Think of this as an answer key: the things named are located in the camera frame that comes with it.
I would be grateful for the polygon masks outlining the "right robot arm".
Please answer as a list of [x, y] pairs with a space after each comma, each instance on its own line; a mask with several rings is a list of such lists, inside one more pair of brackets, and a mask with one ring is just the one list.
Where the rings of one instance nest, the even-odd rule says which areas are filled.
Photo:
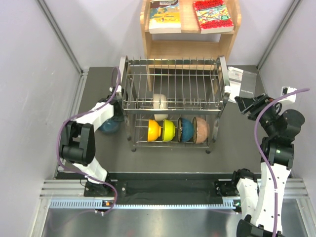
[[293, 109], [282, 113], [284, 100], [275, 101], [267, 94], [254, 98], [237, 96], [235, 101], [240, 112], [255, 121], [255, 126], [262, 126], [267, 134], [258, 144], [261, 181], [245, 168], [233, 173], [230, 188], [240, 196], [242, 214], [236, 236], [280, 237], [285, 185], [294, 162], [293, 141], [305, 118]]

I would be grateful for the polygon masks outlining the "large blue ceramic bowl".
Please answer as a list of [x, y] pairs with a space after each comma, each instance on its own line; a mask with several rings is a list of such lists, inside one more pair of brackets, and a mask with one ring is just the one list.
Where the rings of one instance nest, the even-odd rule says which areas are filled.
[[121, 123], [124, 121], [123, 117], [112, 117], [106, 120], [98, 130], [104, 134], [113, 134], [119, 131]]

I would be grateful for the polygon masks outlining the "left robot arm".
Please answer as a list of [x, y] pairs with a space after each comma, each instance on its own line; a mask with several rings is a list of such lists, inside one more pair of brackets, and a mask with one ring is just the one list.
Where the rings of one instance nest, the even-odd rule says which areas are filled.
[[100, 165], [95, 154], [95, 131], [110, 119], [123, 120], [122, 100], [101, 99], [88, 112], [72, 118], [62, 129], [59, 157], [72, 163], [87, 178], [86, 188], [91, 195], [112, 193], [108, 172]]

